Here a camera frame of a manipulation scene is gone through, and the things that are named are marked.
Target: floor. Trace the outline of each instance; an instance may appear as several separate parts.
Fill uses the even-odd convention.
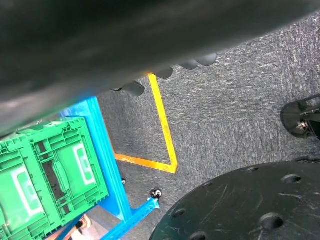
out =
[[[158,79],[178,161],[176,174],[118,161],[134,207],[152,188],[162,190],[155,210],[124,239],[147,240],[178,199],[203,182],[248,165],[320,157],[318,140],[294,138],[282,125],[286,103],[319,93],[320,13],[259,39],[220,52],[216,64],[189,71],[175,67]],[[147,78],[140,97],[126,92],[98,96],[116,153],[169,163]],[[95,209],[105,228],[117,223]]]

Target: yellow floor marking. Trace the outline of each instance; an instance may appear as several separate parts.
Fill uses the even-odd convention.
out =
[[[151,161],[133,156],[126,156],[118,153],[115,153],[114,155],[115,156],[115,159],[119,161],[175,174],[177,172],[177,168],[178,167],[178,161],[177,159],[176,151],[174,150],[174,142],[167,119],[166,111],[165,110],[162,94],[160,93],[159,85],[158,84],[157,77],[155,75],[149,74],[148,77],[150,81],[151,89],[153,93],[154,100],[155,101],[155,106],[158,110],[158,117],[160,118],[161,126],[162,127],[163,135],[165,136],[165,141],[167,145],[171,164]]]

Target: black caster wheel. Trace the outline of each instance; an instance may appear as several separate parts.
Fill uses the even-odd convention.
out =
[[[111,89],[111,91],[114,91],[114,92],[127,91],[131,95],[139,97],[143,95],[145,92],[145,89],[146,88],[144,86],[140,84],[139,82],[133,81],[133,82],[127,83],[122,86],[122,88]]]
[[[280,117],[283,126],[297,138],[320,137],[320,105],[311,101],[319,99],[315,95],[288,103],[282,108]]]
[[[198,57],[197,59],[190,59],[185,61],[183,63],[180,63],[180,65],[184,69],[187,70],[195,70],[198,65],[202,66],[211,66],[214,64],[217,61],[217,58],[218,57],[217,53],[211,53],[205,56]],[[161,70],[158,70],[157,72],[154,72],[155,76],[161,79],[168,79],[174,73],[174,69],[171,66],[165,67]]]
[[[149,194],[152,199],[158,199],[158,200],[159,200],[162,196],[162,192],[160,189],[154,189],[154,188],[152,188]]]
[[[318,240],[319,172],[292,161],[219,176],[179,200],[150,240]]]

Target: metal frame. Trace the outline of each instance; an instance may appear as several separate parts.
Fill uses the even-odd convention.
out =
[[[118,240],[154,209],[160,208],[158,200],[152,197],[137,209],[131,207],[97,97],[91,97],[66,108],[61,111],[60,115],[70,118],[85,118],[109,193],[109,197],[100,202],[99,206],[122,220],[116,227],[103,237],[103,240]],[[79,216],[69,223],[57,239],[63,240],[81,217]]]

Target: crate handle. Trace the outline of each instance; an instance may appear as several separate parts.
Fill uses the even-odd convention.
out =
[[[74,146],[73,153],[80,169],[81,175],[85,185],[96,183],[96,179],[92,171],[91,166],[88,160],[86,149],[83,143]]]
[[[69,182],[68,181],[67,174],[65,169],[63,167],[61,162],[57,161],[53,164],[53,170],[57,179],[59,180],[60,187],[63,193],[67,193],[67,190],[70,189]]]
[[[25,176],[26,177],[26,180],[24,181],[23,184],[21,184],[18,179],[18,176],[21,174],[25,174]],[[15,187],[17,188],[17,193],[19,194],[20,198],[23,203],[24,207],[26,208],[29,217],[44,212],[42,203],[38,197],[37,192],[31,181],[30,176],[29,175],[26,166],[21,166],[18,169],[12,171],[11,175]],[[38,207],[35,209],[32,209],[27,199],[32,202],[35,201],[36,203],[36,206]]]

